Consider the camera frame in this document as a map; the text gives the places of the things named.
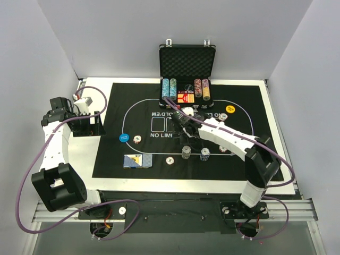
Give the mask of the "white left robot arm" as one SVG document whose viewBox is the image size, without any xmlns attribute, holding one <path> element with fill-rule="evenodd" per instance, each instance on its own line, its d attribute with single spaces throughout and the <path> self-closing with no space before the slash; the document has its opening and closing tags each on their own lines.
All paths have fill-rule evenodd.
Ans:
<svg viewBox="0 0 340 255">
<path fill-rule="evenodd" d="M 95 112 L 95 122 L 90 123 L 90 114 L 80 114 L 66 108 L 52 109 L 43 116 L 41 125 L 47 145 L 38 173 L 31 182 L 48 211 L 54 212 L 69 207 L 90 207 L 90 212 L 99 219 L 109 213 L 109 205 L 98 190 L 88 190 L 82 178 L 69 163 L 69 138 L 102 136 L 104 130 L 100 115 Z"/>
</svg>

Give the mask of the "yellow big blind button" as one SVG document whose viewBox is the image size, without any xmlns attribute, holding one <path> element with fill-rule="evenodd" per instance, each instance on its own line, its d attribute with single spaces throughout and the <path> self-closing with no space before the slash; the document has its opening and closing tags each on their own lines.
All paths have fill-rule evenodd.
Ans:
<svg viewBox="0 0 340 255">
<path fill-rule="evenodd" d="M 235 113 L 236 109 L 233 105 L 227 105 L 225 110 L 226 110 L 227 113 L 233 114 L 233 113 Z"/>
</svg>

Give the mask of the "red poker chip stack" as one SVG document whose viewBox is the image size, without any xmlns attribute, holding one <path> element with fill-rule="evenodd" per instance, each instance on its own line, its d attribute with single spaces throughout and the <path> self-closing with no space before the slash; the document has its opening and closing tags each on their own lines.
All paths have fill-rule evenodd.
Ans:
<svg viewBox="0 0 340 255">
<path fill-rule="evenodd" d="M 167 163 L 168 165 L 173 164 L 173 163 L 174 163 L 174 158 L 173 158 L 173 157 L 167 157 L 167 158 L 166 158 L 166 163 Z"/>
</svg>

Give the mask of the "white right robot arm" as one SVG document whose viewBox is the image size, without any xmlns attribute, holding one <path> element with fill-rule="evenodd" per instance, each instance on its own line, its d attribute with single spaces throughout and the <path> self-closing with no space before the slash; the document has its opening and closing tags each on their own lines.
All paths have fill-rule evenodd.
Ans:
<svg viewBox="0 0 340 255">
<path fill-rule="evenodd" d="M 191 116 L 176 110 L 171 119 L 176 131 L 184 132 L 189 138 L 222 146 L 244 161 L 246 185 L 237 210 L 243 217 L 254 214 L 268 183 L 281 166 L 281 160 L 273 154 L 275 150 L 272 139 L 243 134 L 207 114 Z"/>
</svg>

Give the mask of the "grey poker chip stack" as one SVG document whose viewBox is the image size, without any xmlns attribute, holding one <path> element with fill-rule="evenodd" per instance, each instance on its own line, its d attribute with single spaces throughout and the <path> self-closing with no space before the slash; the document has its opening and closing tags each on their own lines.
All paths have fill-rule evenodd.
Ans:
<svg viewBox="0 0 340 255">
<path fill-rule="evenodd" d="M 182 158 L 189 159 L 191 156 L 191 147 L 190 146 L 183 146 L 182 148 Z"/>
</svg>

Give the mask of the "blue small blind button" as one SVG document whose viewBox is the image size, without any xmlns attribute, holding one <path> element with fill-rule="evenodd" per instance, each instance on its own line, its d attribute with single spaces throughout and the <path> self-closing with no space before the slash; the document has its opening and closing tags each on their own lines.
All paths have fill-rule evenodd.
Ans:
<svg viewBox="0 0 340 255">
<path fill-rule="evenodd" d="M 130 136 L 127 133 L 122 133 L 118 139 L 121 143 L 127 143 L 130 139 Z"/>
</svg>

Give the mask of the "red chips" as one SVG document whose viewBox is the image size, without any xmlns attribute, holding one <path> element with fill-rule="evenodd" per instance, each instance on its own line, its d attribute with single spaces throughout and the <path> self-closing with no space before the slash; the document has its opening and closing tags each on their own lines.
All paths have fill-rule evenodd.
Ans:
<svg viewBox="0 0 340 255">
<path fill-rule="evenodd" d="M 142 141 L 142 137 L 140 135 L 135 135 L 133 138 L 133 142 L 139 144 Z"/>
<path fill-rule="evenodd" d="M 227 148 L 225 148 L 224 146 L 219 146 L 219 151 L 222 152 L 222 153 L 225 153 L 228 151 Z"/>
</svg>

